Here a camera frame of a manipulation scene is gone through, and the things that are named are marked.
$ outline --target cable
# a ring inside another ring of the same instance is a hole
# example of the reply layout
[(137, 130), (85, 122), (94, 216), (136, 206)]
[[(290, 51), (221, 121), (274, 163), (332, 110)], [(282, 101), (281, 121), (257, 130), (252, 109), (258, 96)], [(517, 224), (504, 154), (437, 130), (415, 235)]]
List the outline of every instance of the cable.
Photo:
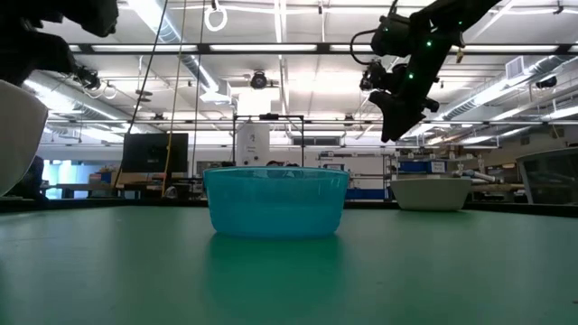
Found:
[[(202, 0), (202, 5), (203, 7), (207, 4), (207, 0)], [(204, 35), (204, 31), (205, 31), (205, 24), (201, 23), (200, 24), (200, 41), (199, 43), (202, 43), (202, 37)], [(202, 57), (202, 54), (199, 54), (199, 65), (200, 65), (200, 59)], [(195, 134), (193, 137), (193, 144), (192, 144), (192, 163), (195, 164), (195, 154), (197, 153), (197, 121), (198, 121), (198, 117), (199, 117), (199, 92), (200, 92), (200, 69), (197, 70), (197, 98), (195, 100), (195, 123), (194, 123), (194, 127), (195, 127)]]
[[(187, 6), (187, 0), (184, 0), (184, 4), (185, 7)], [(179, 55), (178, 57), (181, 57), (181, 53), (182, 53), (182, 40), (184, 40), (184, 26), (186, 23), (186, 17), (187, 17), (187, 11), (183, 10), (182, 11), (182, 27), (181, 27), (181, 44), (179, 46)], [(177, 63), (177, 81), (174, 85), (174, 96), (172, 98), (172, 113), (171, 113), (171, 128), (169, 129), (169, 143), (167, 144), (167, 148), (166, 148), (166, 162), (164, 164), (164, 173), (163, 173), (163, 190), (162, 190), (162, 198), (164, 198), (164, 195), (166, 194), (166, 179), (167, 179), (167, 174), (169, 172), (169, 163), (171, 161), (171, 147), (172, 147), (172, 129), (174, 126), (174, 112), (176, 111), (176, 107), (177, 107), (177, 95), (179, 93), (179, 80), (181, 79), (181, 60), (178, 60)]]
[(398, 0), (394, 0), (394, 2), (389, 7), (389, 14), (396, 14), (397, 13), (397, 1)]
[[(136, 120), (136, 113), (138, 112), (138, 108), (141, 105), (141, 99), (143, 99), (143, 94), (145, 92), (145, 86), (146, 86), (146, 80), (148, 79), (148, 74), (151, 71), (151, 66), (153, 65), (154, 55), (156, 54), (156, 45), (159, 42), (159, 36), (161, 35), (161, 28), (163, 27), (164, 16), (166, 14), (166, 8), (169, 6), (168, 4), (169, 4), (169, 0), (164, 0), (163, 12), (161, 13), (161, 21), (159, 22), (159, 28), (156, 29), (156, 35), (154, 36), (153, 52), (151, 53), (151, 59), (149, 60), (148, 66), (146, 67), (146, 73), (144, 75), (144, 80), (143, 80), (143, 86), (141, 87), (141, 91), (138, 94), (138, 99), (137, 99), (136, 105), (135, 105), (135, 112), (133, 113), (133, 118), (130, 120), (130, 126), (128, 127), (128, 130), (126, 131), (127, 135), (130, 135), (130, 132), (133, 129), (133, 125), (135, 124), (135, 120)], [(113, 189), (117, 188), (118, 179), (120, 178), (120, 174), (122, 172), (123, 172), (123, 164), (122, 164), (122, 160), (121, 160), (120, 168), (118, 169), (118, 173), (117, 173), (117, 176), (115, 178), (115, 184), (113, 186)]]
[(378, 31), (377, 29), (374, 29), (374, 30), (370, 30), (370, 31), (358, 32), (358, 33), (356, 33), (355, 35), (353, 35), (353, 38), (351, 38), (351, 42), (350, 42), (350, 54), (351, 54), (351, 57), (353, 58), (353, 60), (355, 60), (357, 63), (359, 63), (359, 64), (361, 64), (361, 65), (369, 65), (369, 64), (371, 64), (371, 62), (364, 62), (364, 61), (358, 59), (358, 58), (355, 56), (355, 53), (353, 52), (353, 43), (354, 43), (355, 40), (356, 40), (358, 37), (360, 37), (361, 35), (367, 35), (367, 34), (375, 33), (375, 32), (377, 32), (377, 31)]

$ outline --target ceiling beam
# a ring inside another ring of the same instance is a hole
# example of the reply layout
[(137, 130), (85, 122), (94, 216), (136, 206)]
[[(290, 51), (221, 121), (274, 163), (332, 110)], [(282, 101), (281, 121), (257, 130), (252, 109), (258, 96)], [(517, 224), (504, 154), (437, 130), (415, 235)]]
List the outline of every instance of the ceiling beam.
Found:
[[(184, 43), (179, 45), (158, 44), (154, 55), (347, 55), (347, 43)], [(75, 43), (70, 50), (82, 55), (151, 55), (153, 45), (146, 43)], [(468, 56), (513, 56), (513, 55), (578, 55), (578, 45), (567, 44), (468, 44), (462, 50)], [(358, 43), (354, 47), (358, 55), (375, 55), (368, 43)], [(449, 55), (456, 55), (453, 47)]]

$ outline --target ceiling duct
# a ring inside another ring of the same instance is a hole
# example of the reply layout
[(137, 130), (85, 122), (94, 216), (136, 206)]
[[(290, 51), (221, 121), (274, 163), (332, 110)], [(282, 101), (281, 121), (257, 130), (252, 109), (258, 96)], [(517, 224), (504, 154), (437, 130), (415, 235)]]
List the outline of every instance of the ceiling duct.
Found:
[(507, 64), (507, 71), (491, 81), (475, 88), (467, 97), (454, 100), (442, 113), (445, 121), (454, 119), (474, 108), (483, 106), (508, 92), (554, 73), (554, 70), (574, 60), (573, 55), (551, 55), (535, 64), (525, 67), (528, 57), (518, 57)]
[[(84, 107), (85, 111), (83, 114), (74, 114), (75, 119), (102, 119), (102, 120), (130, 120), (131, 116), (116, 109), (100, 100), (91, 98), (86, 94), (82, 93), (81, 91), (76, 90), (75, 88), (61, 82), (60, 80), (56, 80), (51, 78), (43, 73), (34, 72), (30, 78), (28, 78), (24, 82), (24, 86), (31, 88), (33, 92), (36, 93), (36, 96), (46, 105), (48, 108), (51, 109), (53, 113), (62, 113), (66, 115), (67, 113), (74, 113), (75, 108)], [(46, 93), (54, 93), (58, 98), (48, 98), (49, 100), (53, 100), (54, 105), (58, 105), (58, 107), (52, 107), (52, 103), (45, 102), (42, 96), (45, 96)], [(69, 106), (66, 110), (59, 112), (60, 105)], [(142, 132), (149, 132), (149, 133), (160, 133), (161, 131), (153, 126), (150, 125), (139, 125), (138, 128)]]
[[(492, 120), (499, 121), (499, 120), (502, 120), (504, 118), (509, 118), (509, 117), (514, 116), (514, 115), (518, 115), (520, 113), (523, 113), (523, 112), (527, 111), (528, 109), (541, 107), (544, 104), (550, 103), (550, 102), (556, 102), (558, 106), (573, 106), (573, 93), (575, 93), (576, 91), (578, 91), (578, 84), (572, 85), (568, 88), (564, 88), (560, 91), (546, 95), (544, 97), (539, 97), (536, 100), (534, 100), (533, 102), (527, 103), (527, 104), (522, 105), (518, 108), (510, 109), (509, 111), (507, 111), (504, 114), (500, 114), (498, 116), (495, 116), (494, 118), (492, 118)], [(542, 117), (543, 116), (540, 116), (539, 118), (535, 118), (535, 119), (531, 119), (531, 120), (532, 121), (540, 120), (540, 118), (542, 118)], [(478, 129), (475, 129), (473, 131), (475, 131), (476, 134), (479, 134), (480, 132), (484, 132), (482, 135), (490, 135), (490, 136), (500, 135), (500, 137), (508, 137), (508, 136), (516, 135), (517, 132), (512, 133), (512, 134), (508, 133), (510, 131), (516, 131), (516, 130), (519, 130), (519, 129), (516, 129), (514, 126), (503, 126), (503, 127), (486, 127), (486, 126), (483, 126), (482, 128), (478, 128)], [(469, 135), (471, 133), (472, 133), (472, 130), (469, 128), (465, 129), (465, 130), (464, 129), (454, 130), (453, 132), (450, 132), (446, 136), (434, 138), (433, 141), (435, 142), (435, 144), (439, 144), (442, 142), (447, 142), (447, 141), (459, 139), (459, 138), (464, 137), (465, 135)]]
[[(164, 4), (161, 4), (160, 0), (128, 0), (127, 2), (138, 16), (141, 17), (144, 23), (146, 23), (154, 33), (157, 33), (159, 19), (163, 15)], [(177, 26), (177, 24), (174, 23), (171, 13), (167, 11), (163, 18), (161, 30), (158, 32), (159, 41), (171, 44), (184, 42), (181, 32), (179, 32), (175, 26)], [(178, 58), (195, 79), (198, 76), (200, 85), (206, 92), (205, 95), (200, 97), (202, 101), (215, 104), (232, 103), (230, 85), (210, 73), (200, 64), (196, 56), (180, 55)]]

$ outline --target security camera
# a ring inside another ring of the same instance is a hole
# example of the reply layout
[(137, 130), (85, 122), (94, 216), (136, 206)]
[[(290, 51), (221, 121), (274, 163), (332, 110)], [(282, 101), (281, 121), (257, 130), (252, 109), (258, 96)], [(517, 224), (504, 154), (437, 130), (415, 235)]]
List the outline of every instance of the security camera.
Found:
[(267, 78), (263, 71), (255, 71), (253, 78), (251, 79), (251, 88), (253, 89), (263, 89), (267, 87)]

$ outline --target fluorescent light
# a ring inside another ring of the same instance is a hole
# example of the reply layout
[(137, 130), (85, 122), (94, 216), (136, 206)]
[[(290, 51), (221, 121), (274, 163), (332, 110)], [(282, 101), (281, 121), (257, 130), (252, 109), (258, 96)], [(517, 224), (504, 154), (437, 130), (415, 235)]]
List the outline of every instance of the fluorescent light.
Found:
[[(96, 52), (112, 51), (112, 52), (130, 52), (130, 51), (152, 51), (153, 45), (92, 45), (92, 50)], [(196, 51), (197, 45), (183, 45), (181, 49), (180, 44), (157, 44), (156, 51)]]
[(477, 143), (480, 143), (480, 142), (487, 141), (487, 140), (489, 140), (489, 139), (491, 139), (491, 138), (492, 138), (491, 136), (474, 136), (474, 137), (471, 137), (471, 138), (469, 138), (469, 139), (463, 140), (463, 141), (461, 142), (461, 144), (477, 144)]
[(212, 51), (317, 51), (315, 44), (228, 44), (211, 45)]
[(502, 113), (502, 114), (500, 114), (500, 115), (498, 115), (498, 116), (494, 116), (494, 117), (492, 117), (490, 120), (491, 120), (491, 121), (503, 120), (503, 119), (512, 117), (512, 116), (514, 116), (514, 115), (516, 115), (516, 114), (518, 114), (518, 113), (521, 113), (521, 112), (523, 112), (523, 111), (524, 111), (524, 110), (523, 110), (523, 109), (520, 109), (520, 108), (510, 109), (508, 112), (504, 112), (504, 113)]
[(500, 135), (500, 137), (508, 137), (508, 136), (512, 136), (512, 135), (517, 135), (520, 132), (524, 132), (526, 130), (528, 130), (530, 128), (530, 126), (526, 126), (526, 127), (521, 127), (519, 129), (516, 130), (512, 130), (512, 131), (508, 131), (503, 135)]
[[(350, 51), (350, 46), (346, 44), (331, 45), (330, 51)], [(370, 45), (353, 45), (353, 51), (373, 51)]]
[(552, 52), (558, 49), (557, 45), (468, 45), (464, 52), (477, 51), (533, 51)]
[(452, 127), (452, 123), (433, 122), (433, 123), (430, 123), (430, 124), (433, 125), (433, 127), (441, 127), (441, 128), (450, 128), (450, 127)]
[(442, 143), (445, 139), (443, 139), (443, 137), (438, 136), (430, 141), (427, 142), (427, 144), (438, 144), (438, 143)]
[(542, 125), (542, 122), (537, 121), (496, 121), (489, 122), (490, 125)]
[(82, 133), (84, 135), (88, 135), (91, 138), (97, 139), (97, 140), (102, 140), (102, 141), (106, 141), (106, 142), (123, 142), (125, 140), (125, 138), (123, 138), (120, 135), (114, 135), (112, 133), (109, 132), (105, 132), (105, 131), (101, 131), (101, 130), (97, 130), (97, 129), (85, 129), (82, 131)]
[(225, 96), (225, 95), (221, 95), (218, 92), (206, 92), (202, 95), (200, 95), (200, 100), (202, 100), (203, 103), (226, 103), (226, 104), (230, 104), (231, 102), (231, 97), (229, 96)]
[(558, 119), (578, 114), (578, 107), (558, 109), (554, 113), (542, 117), (542, 120)]
[[(386, 13), (389, 11), (389, 6), (383, 7), (356, 7), (356, 6), (340, 6), (340, 7), (330, 7), (330, 8), (323, 8), (325, 13), (330, 14), (372, 14), (376, 17), (382, 13)], [(398, 8), (397, 13), (409, 16), (417, 11), (422, 10), (423, 7), (406, 7), (406, 8)]]
[(496, 145), (466, 145), (463, 149), (477, 149), (477, 150), (488, 150), (488, 149), (499, 149)]
[(552, 121), (549, 125), (578, 125), (578, 121)]

